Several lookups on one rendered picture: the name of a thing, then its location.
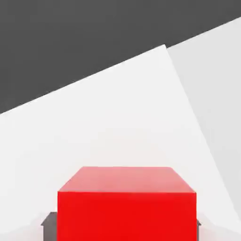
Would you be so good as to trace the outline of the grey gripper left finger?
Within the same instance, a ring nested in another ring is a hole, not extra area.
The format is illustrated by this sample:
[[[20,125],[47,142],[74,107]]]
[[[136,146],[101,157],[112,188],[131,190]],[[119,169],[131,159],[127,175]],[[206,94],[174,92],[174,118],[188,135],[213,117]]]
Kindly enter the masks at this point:
[[[57,212],[50,212],[43,219],[34,220],[23,228],[18,241],[56,241]]]

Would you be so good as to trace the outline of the small red cube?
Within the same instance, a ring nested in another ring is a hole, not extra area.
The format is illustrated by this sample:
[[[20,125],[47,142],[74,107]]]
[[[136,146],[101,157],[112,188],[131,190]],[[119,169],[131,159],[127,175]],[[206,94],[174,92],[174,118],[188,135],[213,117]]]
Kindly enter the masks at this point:
[[[196,192],[170,167],[82,167],[57,193],[57,241],[197,241]]]

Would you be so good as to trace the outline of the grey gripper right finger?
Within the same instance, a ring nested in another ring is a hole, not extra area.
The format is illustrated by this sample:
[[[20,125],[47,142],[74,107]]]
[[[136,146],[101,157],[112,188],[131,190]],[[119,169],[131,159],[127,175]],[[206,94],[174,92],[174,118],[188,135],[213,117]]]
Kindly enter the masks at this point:
[[[220,229],[201,212],[197,213],[197,241],[225,241]]]

